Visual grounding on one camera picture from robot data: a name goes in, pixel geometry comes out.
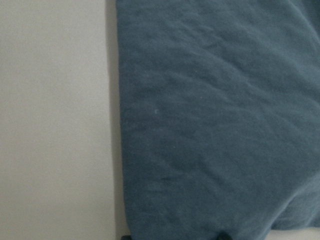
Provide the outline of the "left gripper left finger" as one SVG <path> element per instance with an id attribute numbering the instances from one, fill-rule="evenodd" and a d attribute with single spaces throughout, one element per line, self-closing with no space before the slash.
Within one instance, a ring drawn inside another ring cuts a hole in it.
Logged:
<path id="1" fill-rule="evenodd" d="M 132 240 L 130 235 L 124 235 L 121 237 L 121 240 Z"/>

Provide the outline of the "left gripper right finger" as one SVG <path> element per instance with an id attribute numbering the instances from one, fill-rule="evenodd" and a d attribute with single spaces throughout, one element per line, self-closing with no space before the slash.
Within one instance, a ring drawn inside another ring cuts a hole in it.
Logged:
<path id="1" fill-rule="evenodd" d="M 226 232 L 220 232 L 216 240 L 232 240 L 232 237 Z"/>

